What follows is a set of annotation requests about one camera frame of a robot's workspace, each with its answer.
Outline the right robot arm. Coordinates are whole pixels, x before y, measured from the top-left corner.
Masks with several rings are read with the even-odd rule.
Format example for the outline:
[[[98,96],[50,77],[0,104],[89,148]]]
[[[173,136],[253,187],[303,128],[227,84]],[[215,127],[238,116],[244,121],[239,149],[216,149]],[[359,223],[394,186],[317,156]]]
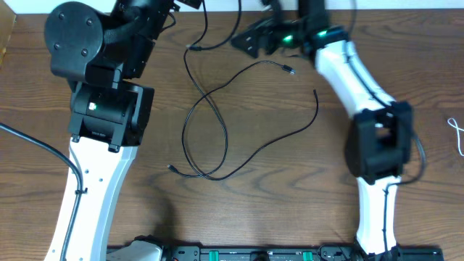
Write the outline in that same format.
[[[357,54],[351,30],[334,26],[324,1],[299,1],[298,18],[283,18],[278,0],[262,0],[271,17],[234,36],[233,47],[256,58],[259,50],[299,48],[330,84],[351,120],[344,157],[356,177],[360,222],[357,259],[398,260],[394,204],[403,167],[410,160],[413,112],[373,79]]]

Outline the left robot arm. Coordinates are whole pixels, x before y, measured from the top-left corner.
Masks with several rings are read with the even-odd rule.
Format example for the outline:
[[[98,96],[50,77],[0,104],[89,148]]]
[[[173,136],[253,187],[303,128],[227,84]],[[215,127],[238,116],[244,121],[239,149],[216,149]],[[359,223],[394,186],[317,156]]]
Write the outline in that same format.
[[[117,1],[109,14],[68,1],[46,19],[51,72],[71,90],[65,192],[48,260],[104,260],[123,181],[154,89],[136,84],[173,1]]]

